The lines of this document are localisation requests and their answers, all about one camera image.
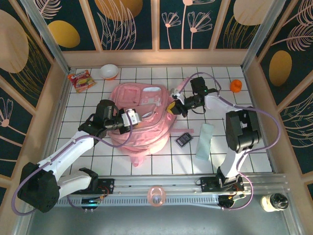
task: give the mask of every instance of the jar lid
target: jar lid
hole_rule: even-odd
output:
[[[289,205],[288,198],[285,195],[282,195],[281,193],[272,194],[270,196],[269,201],[274,208],[280,210],[286,209]]]

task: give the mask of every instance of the white tile floor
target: white tile floor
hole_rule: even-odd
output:
[[[77,131],[79,125],[92,113],[101,99],[109,98],[111,91],[123,82],[139,82],[147,84],[162,84],[168,89],[176,87],[184,77],[196,72],[207,72],[217,78],[222,86],[221,95],[227,100],[243,105],[251,105],[250,95],[240,67],[163,67],[163,68],[121,68],[118,77],[113,81],[104,81],[99,69],[89,69],[91,76],[97,84],[86,92],[76,94],[74,89],[68,97],[62,127],[56,149],[65,144]],[[208,88],[216,88],[214,81],[203,75]],[[240,79],[243,88],[240,93],[234,94],[229,85],[233,79]],[[191,86],[185,88],[185,96],[192,95]],[[202,113],[202,107],[196,109]],[[209,123],[214,125],[211,141],[211,153],[208,161],[195,157],[201,125]],[[207,110],[199,115],[188,113],[187,118],[178,116],[175,128],[193,128],[194,139],[184,148],[180,148],[175,139],[181,133],[172,133],[166,146],[158,153],[146,156],[144,163],[133,167],[128,156],[116,148],[98,143],[94,148],[78,158],[75,163],[65,171],[64,175],[78,170],[81,167],[91,168],[101,176],[109,175],[168,175],[168,174],[207,174],[216,173],[218,166],[223,162],[227,153],[225,138],[225,121],[223,115]],[[242,172],[272,172],[268,156],[265,151],[250,154],[241,168]]]

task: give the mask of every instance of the white bowl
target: white bowl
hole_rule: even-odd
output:
[[[113,80],[118,75],[118,67],[116,65],[108,64],[102,66],[100,69],[100,76],[106,80]]]

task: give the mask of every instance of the pink backpack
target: pink backpack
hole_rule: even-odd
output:
[[[173,101],[163,85],[140,83],[123,83],[117,86],[110,95],[110,100],[119,108],[135,109],[142,122],[134,127],[129,142],[120,150],[131,157],[134,166],[144,161],[144,156],[155,154],[167,143],[176,116],[167,112]],[[129,133],[108,132],[113,144],[122,144]]]

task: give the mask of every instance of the pink ring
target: pink ring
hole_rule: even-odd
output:
[[[159,196],[161,198],[160,202],[159,203],[154,203],[153,202],[153,198],[155,196]],[[148,195],[147,195],[147,198],[148,198],[148,202],[154,206],[154,207],[159,207],[159,206],[162,206],[164,203],[165,203],[165,200],[166,200],[166,193],[164,191],[163,188],[159,187],[159,186],[154,186],[152,187],[151,189],[149,189],[148,191]]]

